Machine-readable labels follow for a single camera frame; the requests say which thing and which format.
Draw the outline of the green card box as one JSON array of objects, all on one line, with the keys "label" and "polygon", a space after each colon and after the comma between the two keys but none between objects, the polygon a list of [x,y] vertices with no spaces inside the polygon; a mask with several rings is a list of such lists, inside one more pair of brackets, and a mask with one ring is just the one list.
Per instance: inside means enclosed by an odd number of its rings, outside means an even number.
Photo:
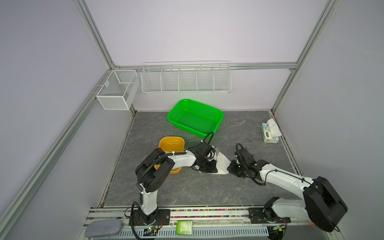
[{"label": "green card box", "polygon": [[177,222],[177,235],[192,235],[193,221],[178,221]]}]

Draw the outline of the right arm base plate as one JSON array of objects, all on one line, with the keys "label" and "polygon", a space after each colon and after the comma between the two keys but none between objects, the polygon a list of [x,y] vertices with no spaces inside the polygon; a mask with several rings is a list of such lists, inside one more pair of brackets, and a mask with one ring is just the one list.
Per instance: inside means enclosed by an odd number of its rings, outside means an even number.
[{"label": "right arm base plate", "polygon": [[262,207],[248,208],[249,219],[252,224],[288,224],[290,218],[278,217],[275,212]]}]

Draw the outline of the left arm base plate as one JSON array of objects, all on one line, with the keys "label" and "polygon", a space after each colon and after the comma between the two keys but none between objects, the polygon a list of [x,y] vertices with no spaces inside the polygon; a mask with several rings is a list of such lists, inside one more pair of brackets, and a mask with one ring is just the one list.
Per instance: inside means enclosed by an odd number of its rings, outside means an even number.
[{"label": "left arm base plate", "polygon": [[149,226],[149,225],[163,225],[168,226],[170,224],[171,219],[171,211],[170,209],[157,209],[150,215],[145,215],[145,213],[141,210],[133,210],[131,214],[131,224],[134,226]]}]

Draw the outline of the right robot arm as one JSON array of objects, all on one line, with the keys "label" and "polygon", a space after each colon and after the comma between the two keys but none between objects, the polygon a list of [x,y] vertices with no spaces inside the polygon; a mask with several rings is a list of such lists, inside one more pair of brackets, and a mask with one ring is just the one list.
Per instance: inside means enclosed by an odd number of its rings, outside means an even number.
[{"label": "right robot arm", "polygon": [[312,222],[321,230],[332,232],[348,212],[346,203],[326,178],[308,178],[284,171],[264,160],[256,161],[240,143],[236,144],[235,156],[236,159],[227,168],[229,173],[250,179],[261,187],[274,184],[298,197],[297,200],[269,199],[262,211],[269,223],[294,218]]}]

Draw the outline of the green plastic basket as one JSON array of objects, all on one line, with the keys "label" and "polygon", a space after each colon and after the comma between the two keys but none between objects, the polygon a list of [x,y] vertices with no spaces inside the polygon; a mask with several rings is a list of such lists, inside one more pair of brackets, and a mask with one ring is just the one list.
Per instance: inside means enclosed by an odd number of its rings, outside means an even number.
[{"label": "green plastic basket", "polygon": [[211,132],[217,132],[224,113],[200,102],[183,99],[172,108],[167,118],[175,127],[204,138]]}]

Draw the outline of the white paper napkin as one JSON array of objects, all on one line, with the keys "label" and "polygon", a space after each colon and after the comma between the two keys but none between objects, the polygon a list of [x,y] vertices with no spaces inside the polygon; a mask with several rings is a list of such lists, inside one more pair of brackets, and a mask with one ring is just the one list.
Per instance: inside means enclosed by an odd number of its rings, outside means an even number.
[{"label": "white paper napkin", "polygon": [[227,175],[229,173],[227,168],[231,164],[231,161],[222,152],[220,152],[218,155],[214,154],[212,161],[213,160],[216,161],[217,172],[212,173],[212,175]]}]

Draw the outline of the tissue box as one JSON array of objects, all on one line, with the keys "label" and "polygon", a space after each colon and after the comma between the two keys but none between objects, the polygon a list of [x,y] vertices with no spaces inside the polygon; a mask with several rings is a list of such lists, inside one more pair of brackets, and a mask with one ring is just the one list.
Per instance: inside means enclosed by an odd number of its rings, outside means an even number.
[{"label": "tissue box", "polygon": [[262,137],[264,143],[277,144],[282,135],[280,128],[274,119],[269,119],[261,125]]}]

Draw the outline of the white mesh box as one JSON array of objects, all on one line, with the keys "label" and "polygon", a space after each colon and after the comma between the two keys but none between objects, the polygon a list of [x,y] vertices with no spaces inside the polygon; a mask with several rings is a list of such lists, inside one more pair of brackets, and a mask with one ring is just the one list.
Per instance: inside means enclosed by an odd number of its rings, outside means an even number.
[{"label": "white mesh box", "polygon": [[139,86],[137,71],[112,70],[96,97],[104,110],[128,111]]}]

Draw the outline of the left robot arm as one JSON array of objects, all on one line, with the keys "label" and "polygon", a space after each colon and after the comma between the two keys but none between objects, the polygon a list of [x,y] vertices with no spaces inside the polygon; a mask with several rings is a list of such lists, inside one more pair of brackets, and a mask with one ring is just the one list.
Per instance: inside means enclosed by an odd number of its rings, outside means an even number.
[{"label": "left robot arm", "polygon": [[158,189],[163,185],[172,170],[189,167],[194,171],[217,174],[217,151],[211,146],[214,136],[210,132],[198,144],[181,151],[153,150],[135,170],[136,187],[140,192],[138,218],[145,225],[153,224],[158,217]]}]

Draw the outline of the yellow plastic tray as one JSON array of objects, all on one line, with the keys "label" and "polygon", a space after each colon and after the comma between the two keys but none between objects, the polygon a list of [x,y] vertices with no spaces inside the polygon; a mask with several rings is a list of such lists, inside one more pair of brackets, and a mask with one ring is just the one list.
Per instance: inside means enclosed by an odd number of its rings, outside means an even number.
[{"label": "yellow plastic tray", "polygon": [[181,137],[164,137],[159,142],[159,148],[164,152],[183,152],[185,141]]}]

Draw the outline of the grey cloth pad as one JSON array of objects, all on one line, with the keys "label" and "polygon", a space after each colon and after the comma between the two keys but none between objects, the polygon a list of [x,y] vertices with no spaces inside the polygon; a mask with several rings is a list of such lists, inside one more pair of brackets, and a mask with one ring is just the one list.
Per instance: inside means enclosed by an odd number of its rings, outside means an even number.
[{"label": "grey cloth pad", "polygon": [[85,230],[86,238],[108,237],[118,234],[123,222],[118,219],[102,220],[90,223]]}]

